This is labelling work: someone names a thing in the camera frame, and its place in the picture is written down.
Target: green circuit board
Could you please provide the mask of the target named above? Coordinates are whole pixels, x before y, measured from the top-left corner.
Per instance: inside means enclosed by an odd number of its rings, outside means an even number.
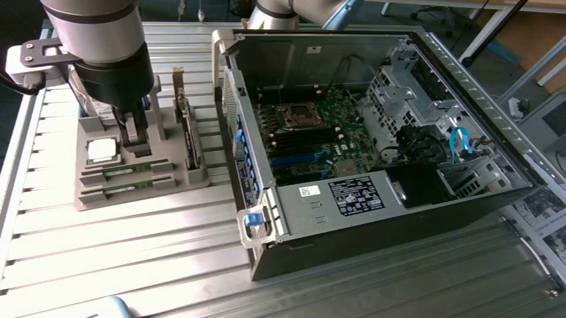
[[[372,138],[346,89],[330,89],[324,98],[308,105],[320,117],[320,122],[315,123],[318,127],[314,129],[338,130],[335,134],[339,138],[328,143],[308,146],[311,154],[318,158],[315,162],[272,167],[277,184],[293,184],[364,173],[376,164],[378,154]],[[256,109],[255,114],[269,160],[277,152],[277,148],[269,142],[269,135],[284,131],[288,121],[288,117],[279,111],[281,108],[284,105],[280,107],[264,105]]]

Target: black cable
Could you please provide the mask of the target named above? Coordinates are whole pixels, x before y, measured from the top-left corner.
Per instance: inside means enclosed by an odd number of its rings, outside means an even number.
[[[486,0],[486,2],[483,3],[483,5],[480,6],[478,14],[474,16],[474,18],[471,19],[470,23],[467,24],[466,29],[464,29],[464,30],[462,31],[462,33],[459,34],[459,36],[458,36],[458,38],[456,38],[456,40],[455,40],[455,42],[454,42],[454,44],[452,44],[452,47],[450,48],[450,52],[454,52],[454,49],[455,49],[455,47],[456,47],[458,42],[460,41],[460,39],[462,39],[463,35],[464,35],[464,34],[468,32],[468,30],[471,29],[471,26],[475,24],[475,21],[478,20],[478,17],[480,16],[480,13],[483,12],[483,9],[486,8],[487,3],[488,3],[488,0]]]
[[[363,63],[363,65],[368,68],[371,74],[375,75],[376,71],[375,71],[374,67],[370,65],[370,63],[367,63],[367,61],[364,60],[364,58],[362,56],[359,56],[358,54],[348,54],[348,55],[346,55],[346,56],[342,57],[342,59],[340,59],[340,61],[338,63],[338,67],[336,67],[336,70],[334,71],[334,74],[332,74],[330,83],[328,83],[328,85],[324,88],[324,94],[328,92],[330,87],[332,86],[334,81],[336,80],[336,75],[338,75],[338,73],[339,73],[339,71],[342,69],[343,63],[347,62],[346,73],[344,73],[344,75],[342,77],[342,81],[344,81],[346,76],[347,76],[347,73],[350,71],[350,65],[351,65],[351,61],[350,60],[351,60],[351,58],[356,58]]]
[[[562,172],[562,176],[566,177],[566,171],[564,171],[562,164],[559,163],[559,160],[558,160],[558,151],[555,151],[554,153],[555,153],[555,156],[556,156],[556,165],[558,165],[559,171]]]
[[[37,95],[40,88],[25,88],[12,82],[12,79],[8,78],[2,72],[0,72],[0,84],[8,88],[9,90],[15,91],[19,94],[23,95]]]
[[[448,152],[446,150],[444,143],[435,136],[432,136],[431,134],[426,134],[424,137],[427,137],[427,138],[430,138],[430,139],[434,140],[434,142],[436,143],[436,146],[440,148],[440,151],[444,154],[444,160],[448,161],[450,155],[448,155]]]

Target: white label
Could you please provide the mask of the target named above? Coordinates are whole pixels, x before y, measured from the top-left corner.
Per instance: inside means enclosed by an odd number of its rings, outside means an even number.
[[[115,189],[115,190],[108,190],[107,192],[104,192],[104,194],[113,194],[113,193],[132,191],[132,190],[135,190],[135,187],[121,187],[121,188]]]
[[[320,189],[318,185],[311,185],[310,187],[300,187],[299,192],[302,197],[308,197],[320,194]]]
[[[117,176],[120,174],[131,174],[133,172],[133,169],[124,169],[124,170],[117,170],[117,171],[111,171],[107,172],[104,174],[104,176],[109,177],[109,176]]]
[[[99,115],[100,119],[103,121],[113,119],[112,106],[107,103],[103,103],[101,101],[97,101],[92,97],[91,97],[91,102],[92,102],[93,109],[95,109],[96,114]]]
[[[307,47],[307,54],[318,54],[322,51],[322,46]]]

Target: metal table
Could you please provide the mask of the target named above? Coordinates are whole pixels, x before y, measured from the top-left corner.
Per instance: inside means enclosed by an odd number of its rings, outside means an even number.
[[[184,66],[208,188],[76,212],[75,96],[61,86],[23,99],[0,177],[0,316],[85,317],[97,299],[119,295],[136,316],[152,317],[560,317],[566,297],[547,296],[548,280],[496,215],[249,281],[211,83],[211,32],[239,27],[145,23],[161,107],[172,106],[172,67]]]

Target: blue cable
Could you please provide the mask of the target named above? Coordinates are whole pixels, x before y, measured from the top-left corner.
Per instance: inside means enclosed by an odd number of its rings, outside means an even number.
[[[470,142],[467,141],[467,131],[463,127],[455,127],[450,133],[448,145],[450,152],[452,153],[452,164],[456,163],[456,135],[458,131],[462,133],[462,150],[467,150],[468,153],[472,153],[472,148],[470,147]]]

